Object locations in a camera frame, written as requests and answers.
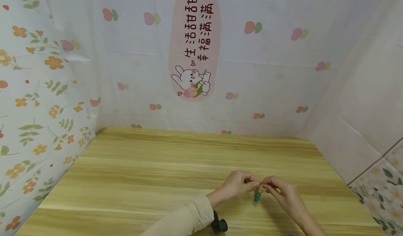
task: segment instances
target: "left hand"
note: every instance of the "left hand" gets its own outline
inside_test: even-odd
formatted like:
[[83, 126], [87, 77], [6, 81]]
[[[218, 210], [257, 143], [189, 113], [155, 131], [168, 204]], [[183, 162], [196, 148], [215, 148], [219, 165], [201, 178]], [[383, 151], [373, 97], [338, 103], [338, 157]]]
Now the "left hand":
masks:
[[222, 186], [208, 194], [207, 198], [212, 208], [215, 209], [222, 202], [241, 196], [247, 191], [257, 188], [257, 186], [259, 186], [259, 182], [252, 173], [237, 170], [231, 172]]

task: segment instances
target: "pink oval label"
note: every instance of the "pink oval label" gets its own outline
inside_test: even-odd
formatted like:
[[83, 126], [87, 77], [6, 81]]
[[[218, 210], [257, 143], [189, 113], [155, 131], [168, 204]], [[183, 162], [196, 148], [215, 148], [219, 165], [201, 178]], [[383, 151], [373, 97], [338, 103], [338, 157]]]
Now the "pink oval label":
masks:
[[217, 0], [176, 0], [168, 61], [175, 95], [196, 102], [214, 92], [220, 40]]

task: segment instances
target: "finger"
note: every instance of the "finger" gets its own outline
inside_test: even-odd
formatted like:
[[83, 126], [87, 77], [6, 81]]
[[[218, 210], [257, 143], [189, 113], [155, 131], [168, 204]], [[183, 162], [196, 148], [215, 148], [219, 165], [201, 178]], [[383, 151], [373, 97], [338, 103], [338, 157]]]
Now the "finger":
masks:
[[266, 189], [267, 193], [270, 193], [273, 195], [273, 197], [275, 197], [275, 199], [277, 201], [279, 201], [279, 199], [282, 197], [280, 193], [278, 193], [278, 191], [276, 191], [272, 186], [270, 185], [262, 185], [263, 188]]
[[281, 191], [288, 185], [286, 181], [281, 178], [278, 178], [274, 175], [263, 179], [262, 184], [264, 185], [274, 185], [276, 188], [280, 189]]
[[259, 183], [256, 181], [250, 181], [249, 183], [245, 183], [246, 191], [253, 190], [259, 186]]
[[249, 181], [256, 181], [257, 182], [255, 176], [252, 175], [252, 173], [247, 172], [247, 171], [243, 171], [242, 173], [243, 173], [243, 180], [244, 181], [249, 180]]

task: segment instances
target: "small teal bead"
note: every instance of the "small teal bead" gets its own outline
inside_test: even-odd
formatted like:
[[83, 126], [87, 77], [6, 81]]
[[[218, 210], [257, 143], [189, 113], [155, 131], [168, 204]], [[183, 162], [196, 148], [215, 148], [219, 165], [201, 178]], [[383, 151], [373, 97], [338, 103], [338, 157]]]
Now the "small teal bead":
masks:
[[260, 193], [257, 193], [257, 194], [256, 194], [256, 196], [255, 196], [255, 202], [259, 201], [260, 196], [261, 196], [261, 194], [260, 194]]

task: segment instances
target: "wooden tabletop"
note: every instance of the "wooden tabletop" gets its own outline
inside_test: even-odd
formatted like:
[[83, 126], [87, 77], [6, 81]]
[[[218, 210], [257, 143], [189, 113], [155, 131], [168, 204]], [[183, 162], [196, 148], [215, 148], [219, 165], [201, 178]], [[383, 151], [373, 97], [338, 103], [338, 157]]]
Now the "wooden tabletop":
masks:
[[[329, 235], [385, 235], [310, 141], [127, 127], [102, 130], [17, 235], [139, 235], [236, 169], [297, 183]], [[225, 235], [303, 235], [270, 194], [252, 195], [216, 209]]]

